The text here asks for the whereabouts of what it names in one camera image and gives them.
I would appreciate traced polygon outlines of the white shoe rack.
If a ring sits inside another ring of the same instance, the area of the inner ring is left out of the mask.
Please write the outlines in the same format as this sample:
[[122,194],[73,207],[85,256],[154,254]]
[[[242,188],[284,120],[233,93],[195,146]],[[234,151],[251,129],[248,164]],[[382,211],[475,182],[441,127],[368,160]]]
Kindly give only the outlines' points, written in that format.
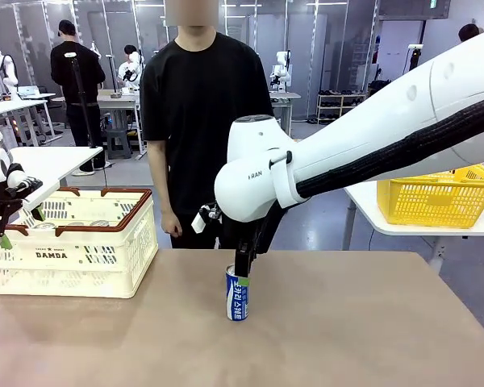
[[316,121],[318,124],[335,121],[360,105],[365,98],[366,95],[361,91],[320,90],[316,101]]

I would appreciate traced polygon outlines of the white background workbench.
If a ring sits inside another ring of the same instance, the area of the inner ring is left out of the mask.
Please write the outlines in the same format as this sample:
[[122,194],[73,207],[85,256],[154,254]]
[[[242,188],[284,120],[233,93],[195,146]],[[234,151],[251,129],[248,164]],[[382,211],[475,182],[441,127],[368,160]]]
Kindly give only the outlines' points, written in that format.
[[1,101],[0,120],[12,130],[20,147],[44,146],[62,137],[54,130],[46,99]]
[[291,136],[292,107],[293,101],[300,99],[301,96],[292,92],[270,92],[269,93],[272,107],[278,109],[277,121],[282,130]]
[[137,93],[115,93],[110,89],[100,90],[98,94],[98,106],[105,113],[105,135],[106,131],[109,130],[125,130],[131,145],[129,134],[133,131],[136,132],[139,152],[137,155],[134,155],[131,145],[131,157],[134,157],[136,160],[141,159],[146,154],[146,147],[140,127],[139,95]]

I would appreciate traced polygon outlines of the cream shopping basket brown rim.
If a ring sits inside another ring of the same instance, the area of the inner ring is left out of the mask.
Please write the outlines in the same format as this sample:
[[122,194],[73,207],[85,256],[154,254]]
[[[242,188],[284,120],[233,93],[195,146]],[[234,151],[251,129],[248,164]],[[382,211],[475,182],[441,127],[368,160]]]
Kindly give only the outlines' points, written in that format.
[[[43,202],[44,221],[6,226],[0,294],[132,298],[158,250],[150,189],[61,188]],[[109,227],[92,227],[106,220]],[[38,230],[43,222],[56,225]],[[83,222],[83,227],[68,227]]]

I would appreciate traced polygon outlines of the black tripod pole white top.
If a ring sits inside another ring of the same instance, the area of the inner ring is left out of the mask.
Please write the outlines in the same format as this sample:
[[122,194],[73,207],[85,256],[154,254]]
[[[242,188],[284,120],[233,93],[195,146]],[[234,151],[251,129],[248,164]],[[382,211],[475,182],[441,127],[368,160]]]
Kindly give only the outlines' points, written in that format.
[[422,44],[410,44],[408,46],[408,52],[411,54],[409,70],[415,69],[418,66],[422,48]]
[[75,52],[66,52],[65,53],[65,58],[69,60],[69,62],[72,65],[72,70],[73,74],[75,77],[75,81],[77,83],[77,88],[78,88],[78,96],[80,99],[79,106],[81,107],[81,110],[83,112],[83,117],[86,123],[86,130],[88,131],[88,137],[90,141],[90,147],[91,148],[96,148],[97,145],[94,141],[93,138],[93,133],[91,131],[91,126],[90,126],[90,119],[89,119],[89,114],[88,114],[88,106],[87,106],[87,101],[86,101],[86,92],[84,90],[84,85],[81,79],[81,70],[80,66],[78,64],[77,60],[77,54]]

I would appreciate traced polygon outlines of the grey step stool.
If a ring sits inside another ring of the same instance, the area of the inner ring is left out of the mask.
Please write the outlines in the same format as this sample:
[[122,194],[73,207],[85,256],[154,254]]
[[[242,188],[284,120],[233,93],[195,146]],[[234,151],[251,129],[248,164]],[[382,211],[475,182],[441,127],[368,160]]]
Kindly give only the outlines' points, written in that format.
[[106,147],[107,156],[110,160],[131,158],[131,145],[125,130],[106,131]]

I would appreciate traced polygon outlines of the black bags pile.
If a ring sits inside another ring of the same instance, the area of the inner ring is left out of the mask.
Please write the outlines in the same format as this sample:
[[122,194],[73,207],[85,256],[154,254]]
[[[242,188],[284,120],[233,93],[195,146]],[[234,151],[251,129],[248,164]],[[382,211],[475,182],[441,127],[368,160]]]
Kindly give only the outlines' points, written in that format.
[[371,81],[368,85],[368,97],[371,97],[379,90],[383,89],[387,85],[391,83],[391,80],[374,80]]

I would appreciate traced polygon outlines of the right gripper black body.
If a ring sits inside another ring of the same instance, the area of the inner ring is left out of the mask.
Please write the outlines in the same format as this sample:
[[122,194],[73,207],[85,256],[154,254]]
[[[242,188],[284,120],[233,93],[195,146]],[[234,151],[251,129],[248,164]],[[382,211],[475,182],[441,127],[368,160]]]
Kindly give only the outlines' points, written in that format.
[[286,214],[278,202],[274,202],[263,218],[239,225],[239,250],[251,254],[265,254],[273,241],[278,226]]

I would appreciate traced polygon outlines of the person in black t-shirt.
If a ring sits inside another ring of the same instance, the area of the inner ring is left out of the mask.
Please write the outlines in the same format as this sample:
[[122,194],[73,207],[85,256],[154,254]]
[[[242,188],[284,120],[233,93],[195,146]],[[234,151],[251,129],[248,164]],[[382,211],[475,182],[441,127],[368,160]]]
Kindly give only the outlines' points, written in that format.
[[154,186],[157,174],[169,170],[172,208],[182,228],[180,237],[170,236],[171,244],[235,249],[225,227],[196,234],[191,223],[215,199],[231,124],[273,114],[265,71],[252,48],[218,32],[219,0],[165,0],[165,21],[177,27],[177,37],[144,68],[140,112]]

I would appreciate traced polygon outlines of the yellow plastic shopping basket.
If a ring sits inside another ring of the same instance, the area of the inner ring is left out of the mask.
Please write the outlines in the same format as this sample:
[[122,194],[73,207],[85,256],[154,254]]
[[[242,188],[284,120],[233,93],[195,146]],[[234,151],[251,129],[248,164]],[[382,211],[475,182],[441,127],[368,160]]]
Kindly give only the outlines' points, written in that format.
[[484,166],[378,181],[377,203],[391,224],[470,228],[484,210]]

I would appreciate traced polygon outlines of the background person in black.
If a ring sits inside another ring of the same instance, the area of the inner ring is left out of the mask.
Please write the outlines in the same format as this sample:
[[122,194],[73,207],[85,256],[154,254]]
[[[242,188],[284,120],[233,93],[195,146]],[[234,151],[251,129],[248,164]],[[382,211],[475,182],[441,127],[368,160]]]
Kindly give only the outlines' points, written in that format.
[[62,42],[50,53],[51,77],[62,89],[66,116],[78,147],[102,144],[98,88],[106,76],[98,55],[77,41],[74,24],[63,19],[58,25]]

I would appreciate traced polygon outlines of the person's right hand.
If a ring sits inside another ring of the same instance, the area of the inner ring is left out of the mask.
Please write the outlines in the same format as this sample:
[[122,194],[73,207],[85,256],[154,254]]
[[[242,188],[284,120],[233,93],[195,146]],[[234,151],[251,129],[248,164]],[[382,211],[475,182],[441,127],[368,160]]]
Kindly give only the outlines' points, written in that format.
[[178,238],[182,235],[182,226],[172,210],[161,211],[161,228],[164,233],[173,238]]

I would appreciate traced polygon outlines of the background person dark hair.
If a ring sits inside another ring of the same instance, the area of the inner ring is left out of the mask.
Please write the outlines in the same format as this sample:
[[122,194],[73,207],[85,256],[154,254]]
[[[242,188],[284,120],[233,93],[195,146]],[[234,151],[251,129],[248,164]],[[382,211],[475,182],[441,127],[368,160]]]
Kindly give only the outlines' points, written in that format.
[[458,32],[459,40],[463,43],[467,40],[482,34],[484,30],[475,23],[468,23],[464,25]]

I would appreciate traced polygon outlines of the person's right forearm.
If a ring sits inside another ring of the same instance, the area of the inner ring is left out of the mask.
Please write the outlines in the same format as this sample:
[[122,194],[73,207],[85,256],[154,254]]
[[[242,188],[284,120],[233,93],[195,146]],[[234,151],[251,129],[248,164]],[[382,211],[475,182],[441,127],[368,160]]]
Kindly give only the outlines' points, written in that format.
[[155,182],[162,214],[172,214],[173,208],[169,192],[169,170],[164,168],[157,174]]

